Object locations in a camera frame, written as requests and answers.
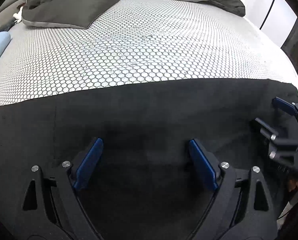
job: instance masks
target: round metal bolt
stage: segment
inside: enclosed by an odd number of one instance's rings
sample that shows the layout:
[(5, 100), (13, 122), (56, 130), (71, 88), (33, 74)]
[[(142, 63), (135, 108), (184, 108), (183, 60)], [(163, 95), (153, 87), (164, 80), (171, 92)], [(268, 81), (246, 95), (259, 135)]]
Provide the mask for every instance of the round metal bolt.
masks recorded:
[(252, 167), (252, 170), (256, 173), (259, 173), (260, 172), (260, 168), (258, 166), (253, 166)]
[(275, 151), (271, 151), (269, 158), (272, 160), (275, 157), (276, 152)]
[(220, 165), (221, 165), (221, 167), (224, 168), (224, 169), (227, 169), (228, 167), (230, 167), (230, 164), (227, 163), (227, 162), (222, 162)]
[(35, 166), (32, 166), (31, 167), (31, 171), (35, 172), (35, 171), (38, 171), (39, 170), (39, 166), (38, 165), (35, 165)]
[(62, 166), (63, 166), (64, 168), (69, 167), (69, 166), (70, 166), (70, 161), (64, 161), (64, 162), (62, 163)]

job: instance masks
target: hexagonal pattern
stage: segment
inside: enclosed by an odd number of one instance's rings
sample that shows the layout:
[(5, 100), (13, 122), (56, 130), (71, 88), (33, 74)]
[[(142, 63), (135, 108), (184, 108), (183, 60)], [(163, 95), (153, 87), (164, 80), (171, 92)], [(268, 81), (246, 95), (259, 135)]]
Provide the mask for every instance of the hexagonal pattern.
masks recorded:
[(0, 58), (0, 105), (190, 78), (269, 78), (298, 87), (295, 71), (277, 61), (278, 48), (245, 19), (205, 4), (121, 0), (86, 30), (20, 23), (10, 33)]

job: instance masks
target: black mat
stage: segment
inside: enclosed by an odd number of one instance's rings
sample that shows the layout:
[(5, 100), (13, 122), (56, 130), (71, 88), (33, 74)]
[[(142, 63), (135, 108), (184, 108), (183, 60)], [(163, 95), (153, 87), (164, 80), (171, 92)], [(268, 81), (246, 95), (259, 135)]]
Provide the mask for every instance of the black mat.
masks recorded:
[(0, 106), (0, 219), (12, 230), (25, 174), (71, 160), (91, 138), (104, 152), (81, 201), (105, 240), (186, 239), (210, 197), (185, 143), (200, 138), (220, 161), (261, 165), (249, 121), (275, 118), (271, 99), (298, 101), (271, 80), (197, 79), (124, 85)]

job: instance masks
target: wire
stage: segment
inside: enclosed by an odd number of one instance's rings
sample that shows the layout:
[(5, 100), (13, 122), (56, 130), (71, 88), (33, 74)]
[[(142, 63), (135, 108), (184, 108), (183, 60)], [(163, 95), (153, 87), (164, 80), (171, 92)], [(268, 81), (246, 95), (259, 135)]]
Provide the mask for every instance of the wire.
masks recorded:
[(283, 216), (280, 216), (277, 220), (281, 219), (282, 217), (286, 216), (288, 213), (290, 212), (290, 210), (288, 212), (286, 212)]

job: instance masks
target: honeycomb pattern fabric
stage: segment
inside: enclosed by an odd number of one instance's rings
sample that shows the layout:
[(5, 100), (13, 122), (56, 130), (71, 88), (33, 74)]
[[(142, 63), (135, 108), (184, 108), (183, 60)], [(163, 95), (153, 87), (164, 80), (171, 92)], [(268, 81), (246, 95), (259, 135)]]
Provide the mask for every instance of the honeycomb pattern fabric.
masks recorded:
[(272, 79), (298, 89), (280, 48), (246, 19), (206, 4), (121, 0), (86, 30), (20, 23), (10, 33), (0, 58), (0, 105), (190, 78)]

